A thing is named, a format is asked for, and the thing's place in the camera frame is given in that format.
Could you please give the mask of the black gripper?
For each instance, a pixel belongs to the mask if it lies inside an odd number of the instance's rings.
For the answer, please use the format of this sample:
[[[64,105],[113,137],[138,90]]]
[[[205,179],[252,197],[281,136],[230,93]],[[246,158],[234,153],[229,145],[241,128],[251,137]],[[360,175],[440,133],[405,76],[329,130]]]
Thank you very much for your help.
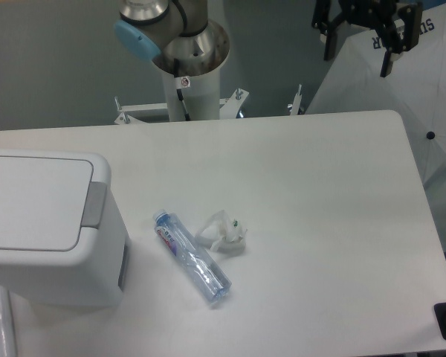
[[[326,38],[323,60],[332,60],[337,47],[337,29],[344,23],[373,28],[385,47],[380,77],[387,77],[395,58],[416,47],[424,5],[421,1],[336,1],[339,14],[329,18],[333,1],[316,0],[311,26]]]

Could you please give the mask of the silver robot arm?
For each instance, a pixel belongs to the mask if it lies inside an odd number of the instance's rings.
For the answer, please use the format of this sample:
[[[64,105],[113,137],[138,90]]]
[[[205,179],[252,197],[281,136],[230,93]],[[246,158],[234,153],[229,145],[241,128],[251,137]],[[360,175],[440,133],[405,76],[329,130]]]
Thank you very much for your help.
[[[311,26],[326,38],[325,61],[335,56],[337,30],[344,23],[374,30],[385,49],[381,77],[387,77],[396,56],[416,47],[423,4],[420,1],[340,1],[341,12],[329,17],[332,3],[317,1]],[[206,1],[120,1],[114,32],[136,57],[152,61],[177,39],[196,38],[210,27]]]

